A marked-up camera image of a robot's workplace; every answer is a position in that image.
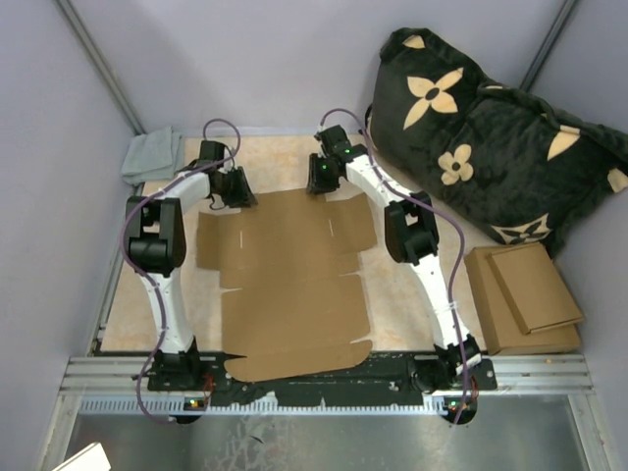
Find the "table surface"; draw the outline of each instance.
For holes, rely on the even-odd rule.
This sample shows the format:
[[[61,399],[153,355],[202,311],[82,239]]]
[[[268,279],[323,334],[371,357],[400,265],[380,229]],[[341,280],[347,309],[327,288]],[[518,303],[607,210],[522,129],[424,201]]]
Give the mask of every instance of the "table surface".
[[[355,142],[359,136],[353,136]],[[232,138],[223,139],[233,144]],[[185,161],[198,156],[200,139],[185,142]],[[248,136],[242,139],[236,163],[246,171],[246,177],[256,193],[305,188],[308,174],[308,156],[319,150],[312,136]],[[391,166],[382,166],[405,186],[418,189]],[[147,183],[144,193],[148,194],[163,186],[163,182]],[[360,190],[353,184],[342,181],[340,190],[329,194],[328,199],[346,199]],[[435,207],[452,214],[440,201]],[[196,227],[198,213],[225,214],[236,210],[212,211],[207,200],[201,201],[184,215],[187,255],[182,268],[182,289],[185,313],[201,350],[221,350],[221,299],[219,274],[196,267]],[[359,254],[368,307],[371,333],[366,339],[373,341],[376,350],[431,350],[432,330],[427,301],[422,299],[420,287],[407,265],[396,264],[388,255],[384,243],[384,212],[371,203],[371,211],[378,236],[377,246]],[[495,245],[479,230],[460,217],[466,237],[466,252],[473,247]],[[448,279],[455,261],[459,240],[453,227],[440,218],[437,225],[441,237],[439,253],[441,266]],[[458,303],[458,314],[467,325],[478,345],[485,348],[482,330],[478,321],[473,295],[464,264],[458,270],[454,283],[454,299]],[[118,287],[104,339],[103,351],[151,350],[156,341],[156,330],[150,312],[146,291],[139,277],[125,265]]]

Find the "gray towel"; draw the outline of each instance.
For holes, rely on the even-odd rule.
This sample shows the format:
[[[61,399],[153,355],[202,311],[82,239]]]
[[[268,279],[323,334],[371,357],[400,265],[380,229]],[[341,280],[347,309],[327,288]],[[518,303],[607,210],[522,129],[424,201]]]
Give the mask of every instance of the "gray towel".
[[[182,166],[183,136],[167,127],[132,139],[122,179],[130,184],[170,180]]]

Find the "gray wall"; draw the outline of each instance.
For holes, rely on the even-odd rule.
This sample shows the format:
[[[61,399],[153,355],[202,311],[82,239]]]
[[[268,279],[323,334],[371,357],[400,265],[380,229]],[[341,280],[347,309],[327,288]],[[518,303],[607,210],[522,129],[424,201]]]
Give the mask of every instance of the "gray wall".
[[[534,92],[587,121],[628,131],[628,3],[583,1]],[[581,224],[558,259],[587,315],[580,332],[628,467],[628,191]]]
[[[88,346],[131,132],[53,2],[3,7],[0,469],[30,470],[68,356]]]
[[[149,130],[221,116],[268,133],[310,132],[337,106],[362,113],[377,52],[401,26],[430,27],[517,84],[562,1],[75,3]]]

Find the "flattened cardboard box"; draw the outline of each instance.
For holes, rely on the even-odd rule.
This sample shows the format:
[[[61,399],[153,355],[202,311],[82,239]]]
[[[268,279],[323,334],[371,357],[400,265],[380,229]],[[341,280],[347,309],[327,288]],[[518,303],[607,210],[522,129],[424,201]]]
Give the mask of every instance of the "flattened cardboard box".
[[[465,257],[469,283],[489,354],[564,353],[578,348],[580,338],[574,325],[529,335],[521,333],[489,262],[492,254],[509,249],[474,248]]]
[[[220,270],[223,350],[241,381],[350,368],[369,354],[358,252],[377,242],[366,195],[258,195],[240,213],[199,214],[196,264]]]
[[[576,301],[540,243],[494,253],[489,262],[522,334],[583,320]]]

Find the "floral pattern pillow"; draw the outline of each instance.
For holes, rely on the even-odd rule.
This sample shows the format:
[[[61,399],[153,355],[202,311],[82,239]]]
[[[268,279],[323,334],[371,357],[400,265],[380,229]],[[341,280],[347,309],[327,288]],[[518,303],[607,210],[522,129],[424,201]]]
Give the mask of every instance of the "floral pattern pillow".
[[[380,57],[378,151],[495,240],[554,255],[628,186],[628,135],[491,80],[428,29],[395,31]]]

